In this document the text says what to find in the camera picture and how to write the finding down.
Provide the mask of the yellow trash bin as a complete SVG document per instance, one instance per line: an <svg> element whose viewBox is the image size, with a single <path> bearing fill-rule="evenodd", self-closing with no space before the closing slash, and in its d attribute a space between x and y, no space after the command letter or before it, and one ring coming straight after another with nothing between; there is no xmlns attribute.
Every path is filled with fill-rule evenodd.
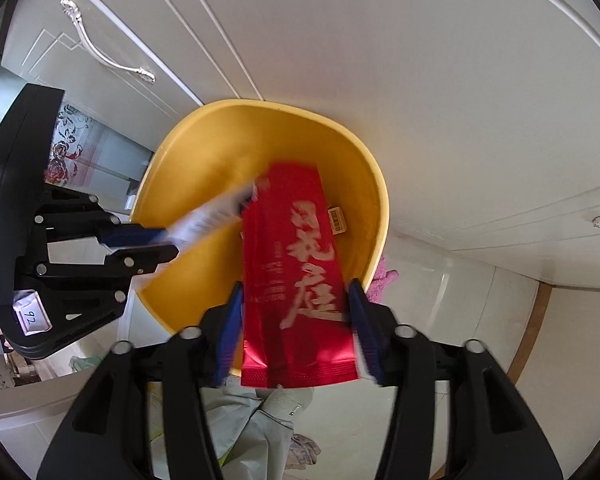
<svg viewBox="0 0 600 480"><path fill-rule="evenodd" d="M140 300L177 347L192 336L201 385L232 370L260 388L358 378L350 295L374 277L389 199L349 130L289 105L205 105L158 148L132 218L178 251Z"/></svg>

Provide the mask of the white shoe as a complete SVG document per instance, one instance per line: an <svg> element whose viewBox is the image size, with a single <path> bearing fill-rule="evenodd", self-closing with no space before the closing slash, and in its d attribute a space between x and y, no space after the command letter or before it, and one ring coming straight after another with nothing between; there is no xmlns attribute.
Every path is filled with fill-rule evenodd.
<svg viewBox="0 0 600 480"><path fill-rule="evenodd" d="M266 393L266 397L260 405L260 410L268 417L291 427L308 409L313 397L313 388L285 389L278 387Z"/></svg>

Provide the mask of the white ointment tube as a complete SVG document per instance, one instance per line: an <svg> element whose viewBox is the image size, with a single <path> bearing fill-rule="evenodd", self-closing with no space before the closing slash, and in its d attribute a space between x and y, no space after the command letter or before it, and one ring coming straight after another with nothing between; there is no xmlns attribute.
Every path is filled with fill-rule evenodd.
<svg viewBox="0 0 600 480"><path fill-rule="evenodd" d="M189 211L164 230L161 240L185 252L206 236L225 228L242 218L250 204L254 181L212 198L207 203Z"/></svg>

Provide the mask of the red foil tea packet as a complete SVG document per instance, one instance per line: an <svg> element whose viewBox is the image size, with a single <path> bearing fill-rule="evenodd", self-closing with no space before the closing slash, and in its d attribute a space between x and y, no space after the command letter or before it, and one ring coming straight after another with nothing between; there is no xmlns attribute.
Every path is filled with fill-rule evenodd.
<svg viewBox="0 0 600 480"><path fill-rule="evenodd" d="M346 288L317 169L274 162L242 213L242 383L310 388L358 379Z"/></svg>

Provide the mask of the small orange white box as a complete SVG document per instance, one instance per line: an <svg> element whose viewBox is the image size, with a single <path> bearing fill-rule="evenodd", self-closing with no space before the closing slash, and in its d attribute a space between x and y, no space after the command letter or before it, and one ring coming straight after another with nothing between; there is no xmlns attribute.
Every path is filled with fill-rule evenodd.
<svg viewBox="0 0 600 480"><path fill-rule="evenodd" d="M330 207L327 212L330 226L332 227L332 232L335 235L340 235L347 232L347 222L346 218L344 218L342 209L339 206L335 206Z"/></svg>

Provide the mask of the grey trouser leg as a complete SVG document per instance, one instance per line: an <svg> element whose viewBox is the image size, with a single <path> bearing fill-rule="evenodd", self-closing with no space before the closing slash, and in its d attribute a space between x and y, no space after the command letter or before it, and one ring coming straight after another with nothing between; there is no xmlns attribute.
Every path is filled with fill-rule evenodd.
<svg viewBox="0 0 600 480"><path fill-rule="evenodd" d="M264 399L237 378L201 390L215 457L227 479L280 479L286 466L292 422L268 414Z"/></svg>

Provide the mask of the pink rag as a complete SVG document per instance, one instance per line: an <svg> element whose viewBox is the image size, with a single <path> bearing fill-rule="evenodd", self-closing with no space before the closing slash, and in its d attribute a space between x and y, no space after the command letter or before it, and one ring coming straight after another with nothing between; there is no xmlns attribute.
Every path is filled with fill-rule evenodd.
<svg viewBox="0 0 600 480"><path fill-rule="evenodd" d="M374 277L368 286L366 296L375 304L380 304L386 289L399 278L399 271L389 269L385 256L381 256Z"/></svg>

